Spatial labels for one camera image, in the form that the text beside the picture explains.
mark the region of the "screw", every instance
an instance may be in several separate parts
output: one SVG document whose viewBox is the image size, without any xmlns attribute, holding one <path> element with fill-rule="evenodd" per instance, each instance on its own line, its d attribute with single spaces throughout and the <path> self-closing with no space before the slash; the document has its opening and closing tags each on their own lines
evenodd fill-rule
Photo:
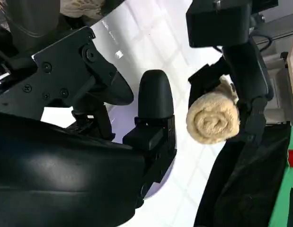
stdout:
<svg viewBox="0 0 293 227">
<path fill-rule="evenodd" d="M 67 97 L 69 96 L 69 91 L 68 91 L 68 89 L 66 89 L 66 88 L 62 88 L 62 89 L 60 90 L 60 95 L 61 95 L 62 98 L 67 98 Z"/>
<path fill-rule="evenodd" d="M 42 63 L 42 70 L 46 73 L 50 73 L 52 71 L 52 65 L 48 62 Z"/>
<path fill-rule="evenodd" d="M 263 14 L 261 16 L 261 20 L 262 20 L 262 22 L 265 22 L 265 16 Z"/>
<path fill-rule="evenodd" d="M 96 54 L 94 53 L 94 51 L 92 49 L 87 49 L 85 52 L 86 58 L 90 61 L 90 62 L 95 62 L 96 61 Z"/>
<path fill-rule="evenodd" d="M 49 100 L 50 97 L 51 97 L 50 93 L 43 93 L 43 94 L 42 94 L 42 98 L 43 98 L 44 100 Z"/>
<path fill-rule="evenodd" d="M 30 93 L 32 91 L 32 86 L 30 86 L 29 84 L 25 84 L 22 89 L 24 92 Z"/>
<path fill-rule="evenodd" d="M 254 140 L 254 138 L 255 138 L 254 135 L 247 136 L 247 142 L 252 142 Z"/>
<path fill-rule="evenodd" d="M 92 33 L 89 33 L 89 38 L 90 38 L 90 39 L 94 39 L 95 36 L 94 36 Z"/>
</svg>

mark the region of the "metal bracket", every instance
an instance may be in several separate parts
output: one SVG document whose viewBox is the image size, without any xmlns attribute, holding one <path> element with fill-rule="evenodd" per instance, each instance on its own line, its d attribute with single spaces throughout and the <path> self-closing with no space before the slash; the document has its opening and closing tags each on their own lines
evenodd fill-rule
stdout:
<svg viewBox="0 0 293 227">
<path fill-rule="evenodd" d="M 33 55 L 35 73 L 7 89 L 0 86 L 0 112 L 40 120 L 45 106 L 70 107 L 95 84 L 108 87 L 117 69 L 93 38 L 92 29 L 83 27 Z"/>
</svg>

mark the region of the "black cable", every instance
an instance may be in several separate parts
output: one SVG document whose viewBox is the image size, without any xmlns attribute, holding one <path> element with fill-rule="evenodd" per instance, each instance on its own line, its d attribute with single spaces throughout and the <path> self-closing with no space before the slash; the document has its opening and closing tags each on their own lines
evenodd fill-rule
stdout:
<svg viewBox="0 0 293 227">
<path fill-rule="evenodd" d="M 220 52 L 220 53 L 222 53 L 222 50 L 221 49 L 219 49 L 217 46 L 213 46 L 213 48 L 217 51 L 217 52 Z"/>
<path fill-rule="evenodd" d="M 272 39 L 270 36 L 268 36 L 268 35 L 258 34 L 258 33 L 252 33 L 252 34 L 250 34 L 250 35 L 251 35 L 252 37 L 253 37 L 253 36 L 259 36 L 259 37 L 264 37 L 264 38 L 268 39 L 268 44 L 266 44 L 262 49 L 260 49 L 260 52 L 262 52 L 262 51 L 268 49 L 268 48 L 271 46 L 271 44 L 273 43 L 273 39 Z"/>
</svg>

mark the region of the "towel roll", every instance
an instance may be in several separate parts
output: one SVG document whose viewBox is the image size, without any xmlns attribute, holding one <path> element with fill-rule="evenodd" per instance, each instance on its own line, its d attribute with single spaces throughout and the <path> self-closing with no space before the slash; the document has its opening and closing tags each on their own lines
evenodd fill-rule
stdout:
<svg viewBox="0 0 293 227">
<path fill-rule="evenodd" d="M 214 144 L 239 133 L 238 96 L 225 78 L 210 93 L 198 98 L 189 108 L 187 131 L 196 141 Z"/>
</svg>

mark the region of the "green object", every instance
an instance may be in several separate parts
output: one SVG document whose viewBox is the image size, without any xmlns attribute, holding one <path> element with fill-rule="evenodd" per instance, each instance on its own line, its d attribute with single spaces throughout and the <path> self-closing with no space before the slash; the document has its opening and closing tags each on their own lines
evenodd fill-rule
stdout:
<svg viewBox="0 0 293 227">
<path fill-rule="evenodd" d="M 293 128 L 288 149 L 293 149 Z M 269 227 L 287 227 L 290 204 L 290 191 L 292 188 L 293 168 L 289 167 L 289 163 L 287 162 L 278 197 L 275 202 L 275 207 L 269 221 Z"/>
</svg>

